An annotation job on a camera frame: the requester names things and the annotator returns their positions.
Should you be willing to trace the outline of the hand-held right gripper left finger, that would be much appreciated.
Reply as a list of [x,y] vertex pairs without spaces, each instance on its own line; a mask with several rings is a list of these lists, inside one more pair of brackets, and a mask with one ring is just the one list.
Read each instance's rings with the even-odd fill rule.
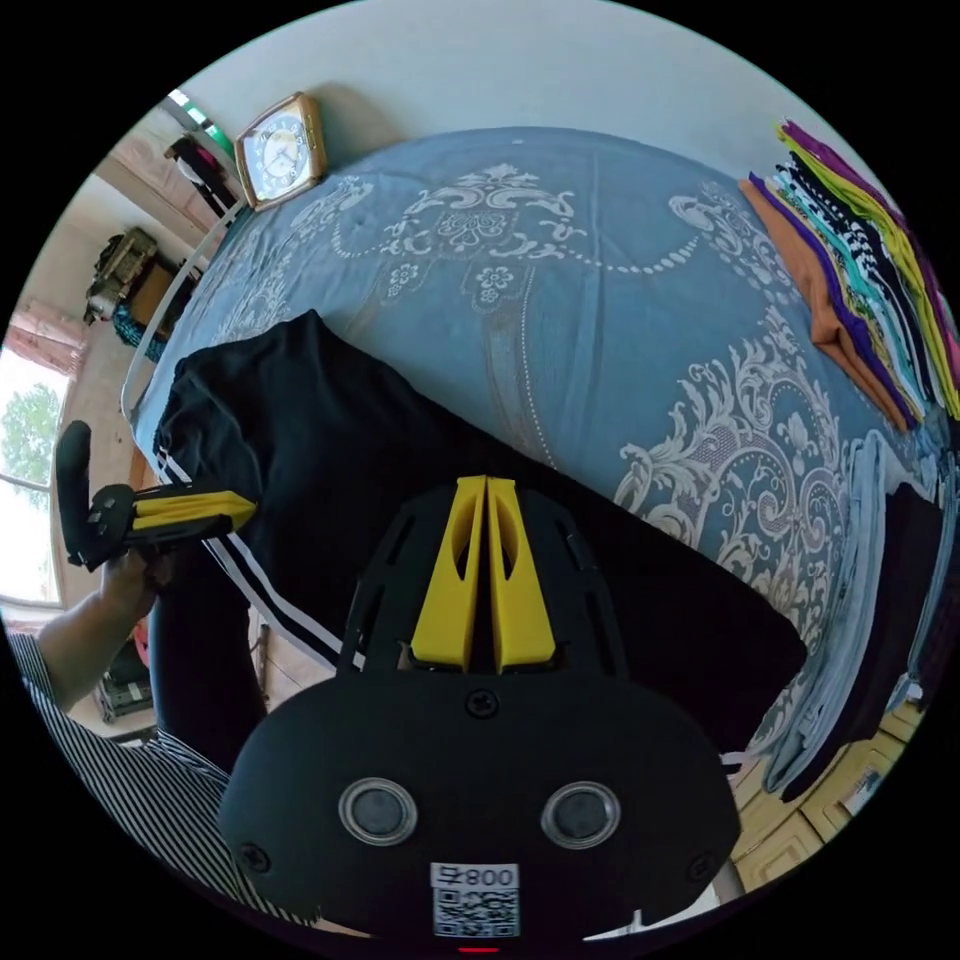
[[487,478],[457,481],[412,642],[429,668],[469,667],[479,582]]

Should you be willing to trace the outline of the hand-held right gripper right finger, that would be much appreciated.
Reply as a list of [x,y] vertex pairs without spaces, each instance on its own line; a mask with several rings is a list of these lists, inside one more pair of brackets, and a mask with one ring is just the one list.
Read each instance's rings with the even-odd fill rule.
[[490,603],[496,670],[543,667],[556,644],[533,551],[510,479],[487,479]]

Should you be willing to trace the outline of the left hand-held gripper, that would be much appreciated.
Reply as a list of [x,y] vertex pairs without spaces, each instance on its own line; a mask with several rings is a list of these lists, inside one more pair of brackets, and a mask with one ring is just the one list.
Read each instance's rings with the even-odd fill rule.
[[255,503],[232,491],[109,485],[86,508],[77,499],[68,503],[67,560],[89,572],[129,551],[153,560],[176,547],[236,532],[255,511]]

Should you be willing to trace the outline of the person's left hand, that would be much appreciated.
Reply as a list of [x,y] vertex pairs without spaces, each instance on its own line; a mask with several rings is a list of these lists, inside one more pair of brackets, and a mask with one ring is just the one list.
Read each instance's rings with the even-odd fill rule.
[[146,560],[137,551],[129,551],[108,560],[101,569],[100,597],[112,608],[134,613],[149,611],[159,589],[169,579],[169,564],[162,557]]

